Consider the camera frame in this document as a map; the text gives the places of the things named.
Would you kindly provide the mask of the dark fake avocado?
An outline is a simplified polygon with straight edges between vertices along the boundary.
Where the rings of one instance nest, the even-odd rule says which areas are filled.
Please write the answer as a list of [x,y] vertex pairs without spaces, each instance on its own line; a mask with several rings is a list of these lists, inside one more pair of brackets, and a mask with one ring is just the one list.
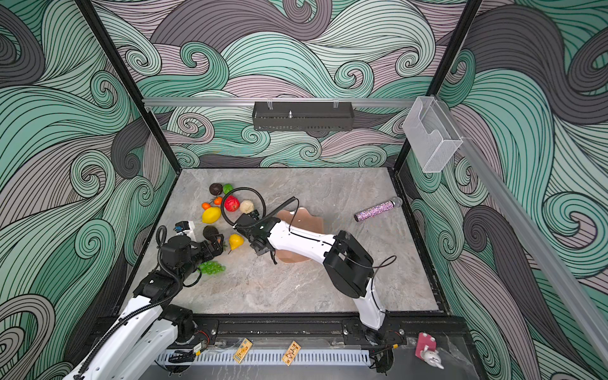
[[220,236],[219,231],[214,226],[205,226],[203,230],[204,238],[210,242],[216,241]]

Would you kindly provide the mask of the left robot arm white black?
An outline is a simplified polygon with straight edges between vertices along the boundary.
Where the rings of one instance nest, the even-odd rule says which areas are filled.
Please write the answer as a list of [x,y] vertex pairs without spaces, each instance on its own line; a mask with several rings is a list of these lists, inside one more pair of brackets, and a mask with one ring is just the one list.
[[119,318],[66,378],[138,379],[174,343],[195,336],[193,312],[172,300],[190,287],[188,278],[201,264],[213,261],[225,248],[214,227],[197,230],[180,222],[168,237],[165,226],[156,232],[157,265],[137,286]]

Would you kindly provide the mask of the pink scalloped fruit bowl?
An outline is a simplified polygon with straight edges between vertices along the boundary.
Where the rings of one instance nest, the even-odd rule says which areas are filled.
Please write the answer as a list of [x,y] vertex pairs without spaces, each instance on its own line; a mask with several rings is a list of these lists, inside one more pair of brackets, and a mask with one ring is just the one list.
[[323,233],[323,219],[314,217],[307,209],[301,207],[295,212],[282,210],[278,212],[280,222],[272,229],[269,237],[276,257],[288,264],[314,261],[322,264],[325,253],[332,246],[324,244],[324,238],[331,237]]

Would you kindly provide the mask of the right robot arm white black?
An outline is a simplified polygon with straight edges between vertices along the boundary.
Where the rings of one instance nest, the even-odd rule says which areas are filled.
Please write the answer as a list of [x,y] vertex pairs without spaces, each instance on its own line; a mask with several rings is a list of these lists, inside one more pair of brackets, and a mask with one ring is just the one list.
[[[225,210],[226,201],[240,191],[257,196],[261,201],[261,215],[254,217],[243,212],[235,221],[229,218]],[[256,189],[237,187],[224,194],[220,209],[226,223],[249,242],[256,255],[268,253],[276,261],[276,253],[287,250],[321,264],[332,285],[353,300],[361,323],[368,329],[379,331],[387,311],[376,297],[375,277],[379,269],[393,264],[397,257],[390,256],[375,265],[367,250],[347,231],[319,234],[293,226],[296,215],[287,222],[276,216],[294,202],[299,202],[295,196],[269,211],[264,197]]]

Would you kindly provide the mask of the yellow fake lemon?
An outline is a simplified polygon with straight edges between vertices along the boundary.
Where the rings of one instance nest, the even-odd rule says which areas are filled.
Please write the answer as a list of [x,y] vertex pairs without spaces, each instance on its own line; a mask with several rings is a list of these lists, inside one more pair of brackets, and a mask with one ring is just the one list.
[[216,223],[222,216],[221,209],[219,207],[207,208],[201,216],[201,221],[205,224]]

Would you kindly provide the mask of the red fake apple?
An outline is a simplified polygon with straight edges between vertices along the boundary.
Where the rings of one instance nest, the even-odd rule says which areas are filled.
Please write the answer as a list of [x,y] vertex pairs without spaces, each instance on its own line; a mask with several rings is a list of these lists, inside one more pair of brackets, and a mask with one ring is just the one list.
[[225,197],[223,204],[223,207],[227,212],[236,212],[241,207],[240,201],[235,196]]

